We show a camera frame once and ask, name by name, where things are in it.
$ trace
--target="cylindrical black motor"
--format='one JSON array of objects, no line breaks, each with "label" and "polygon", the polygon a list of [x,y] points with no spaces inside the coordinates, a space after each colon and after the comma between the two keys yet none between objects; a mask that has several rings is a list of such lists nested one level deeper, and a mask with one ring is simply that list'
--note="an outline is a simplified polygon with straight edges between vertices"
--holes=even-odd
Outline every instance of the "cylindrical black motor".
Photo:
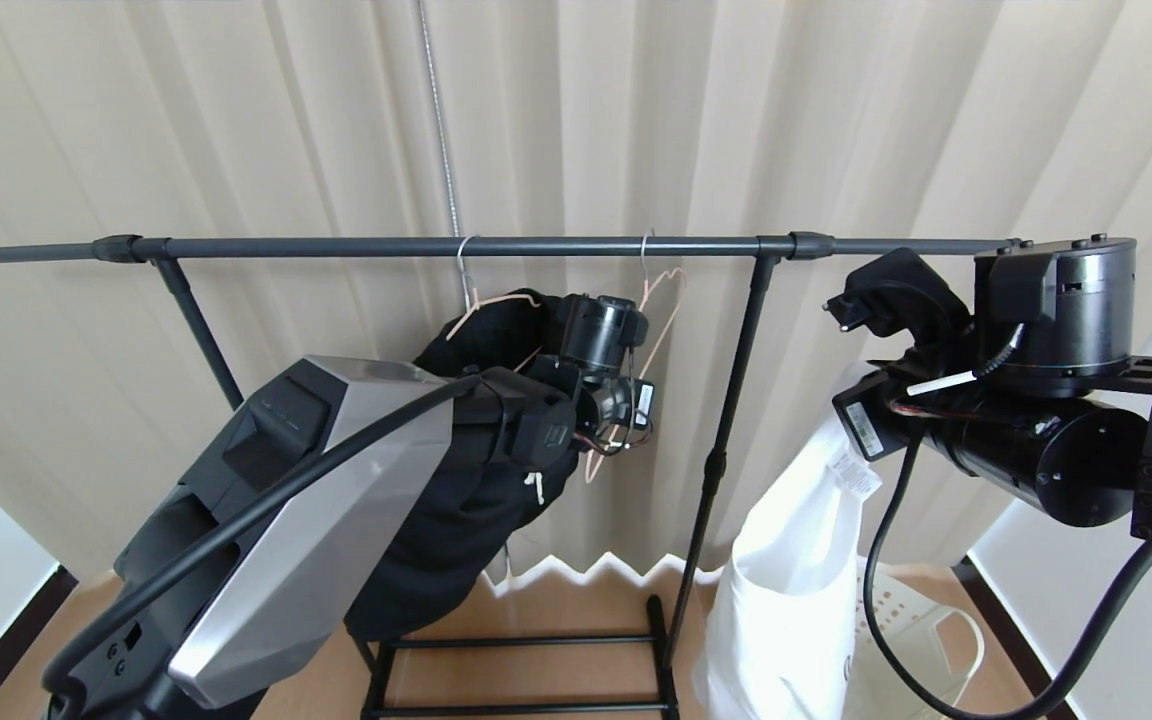
[{"label": "cylindrical black motor", "polygon": [[983,364],[1024,323],[1020,347],[986,382],[1024,395],[1078,395],[1061,378],[1116,373],[1132,354],[1135,240],[1021,243],[975,258]]},{"label": "cylindrical black motor", "polygon": [[1132,509],[1147,427],[1139,415],[1084,397],[1033,401],[980,388],[962,392],[955,410],[1016,423],[934,423],[929,442],[958,468],[1067,525],[1102,525]]},{"label": "cylindrical black motor", "polygon": [[631,300],[568,295],[561,310],[566,323],[558,354],[579,365],[588,377],[620,374],[627,348],[643,344],[649,333],[645,316]]}]

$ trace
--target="curtain fold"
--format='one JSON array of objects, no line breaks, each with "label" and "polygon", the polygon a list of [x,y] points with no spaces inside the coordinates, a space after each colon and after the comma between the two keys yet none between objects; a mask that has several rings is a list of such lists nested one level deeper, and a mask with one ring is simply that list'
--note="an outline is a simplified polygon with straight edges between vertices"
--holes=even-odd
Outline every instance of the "curtain fold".
[{"label": "curtain fold", "polygon": [[[1152,329],[1149,0],[426,9],[465,234],[1130,234],[1138,344]],[[5,245],[449,234],[447,200],[415,0],[0,3]],[[902,350],[819,311],[863,262],[776,270],[705,564],[838,371]],[[183,265],[244,391],[305,354],[410,359],[461,309],[447,259]],[[751,264],[649,260],[675,265],[689,291],[652,369],[654,441],[577,473],[509,543],[515,570],[685,552]],[[932,265],[970,300],[970,260]],[[468,267],[485,296],[641,293],[637,260]],[[647,306],[653,333],[673,293]],[[108,568],[227,416],[152,270],[0,266],[0,505],[78,575]],[[923,455],[890,560],[956,561],[1006,501]]]}]

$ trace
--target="laundry basket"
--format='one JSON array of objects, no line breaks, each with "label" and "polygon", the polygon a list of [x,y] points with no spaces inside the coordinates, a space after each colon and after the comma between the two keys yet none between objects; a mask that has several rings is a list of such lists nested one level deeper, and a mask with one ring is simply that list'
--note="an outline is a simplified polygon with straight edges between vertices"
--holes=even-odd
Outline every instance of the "laundry basket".
[{"label": "laundry basket", "polygon": [[[941,717],[905,688],[887,664],[869,632],[861,593],[856,597],[856,650],[847,682],[844,720],[934,720]],[[905,669],[941,700],[952,705],[957,703],[984,659],[984,637],[977,621],[957,607],[940,605],[914,592],[881,570],[874,577],[874,614],[882,637]],[[956,670],[950,667],[937,632],[941,623],[954,616],[965,620],[975,635],[972,664]]]}]

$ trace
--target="dark baseboard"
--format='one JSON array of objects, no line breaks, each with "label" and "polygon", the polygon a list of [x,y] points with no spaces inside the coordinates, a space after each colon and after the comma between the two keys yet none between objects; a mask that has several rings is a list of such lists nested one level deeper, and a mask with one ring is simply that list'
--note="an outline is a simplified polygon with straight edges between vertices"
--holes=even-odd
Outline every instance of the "dark baseboard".
[{"label": "dark baseboard", "polygon": [[47,582],[38,588],[38,592],[20,612],[17,619],[12,621],[12,626],[0,638],[0,687],[3,687],[3,682],[24,652],[37,639],[38,632],[41,632],[51,621],[51,616],[60,611],[61,602],[65,602],[65,598],[69,597],[76,585],[78,581],[68,570],[58,567]]},{"label": "dark baseboard", "polygon": [[[963,583],[963,589],[968,591],[969,596],[972,597],[972,602],[975,602],[975,606],[980,612],[980,616],[984,617],[984,621],[986,621],[990,629],[998,637],[998,644],[1001,644],[1007,657],[1010,657],[1011,665],[1020,673],[1020,679],[1024,680],[1029,692],[1037,696],[1044,689],[1047,689],[1052,679],[1047,674],[1046,667],[1043,667],[1043,662],[1038,660],[1038,655],[1034,655],[1034,649],[1030,647],[1025,635],[1020,632],[1015,620],[1011,620],[1011,614],[1007,612],[1002,602],[998,600],[998,596],[993,593],[993,588],[990,588],[990,584],[980,577],[980,571],[977,570],[977,566],[973,564],[972,560],[964,558],[963,561],[955,564],[954,575],[960,583]],[[1048,712],[1047,720],[1079,720],[1079,717],[1070,708],[1069,703],[1062,702],[1056,710]]]}]

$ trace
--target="white care label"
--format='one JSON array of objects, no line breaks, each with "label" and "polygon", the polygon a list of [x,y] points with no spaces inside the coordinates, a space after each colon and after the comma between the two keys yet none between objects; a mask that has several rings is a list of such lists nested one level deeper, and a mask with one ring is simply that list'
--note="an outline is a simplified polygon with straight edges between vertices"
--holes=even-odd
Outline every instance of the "white care label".
[{"label": "white care label", "polygon": [[852,402],[846,408],[847,419],[851,420],[851,429],[856,430],[856,439],[859,439],[861,447],[865,448],[865,456],[873,457],[882,454],[882,441],[878,439],[874,424],[870,423],[865,407],[859,402]]},{"label": "white care label", "polygon": [[829,458],[829,473],[833,483],[840,488],[858,497],[862,502],[872,497],[882,486],[882,478],[869,469],[869,463],[851,453],[851,447],[844,446]]}]

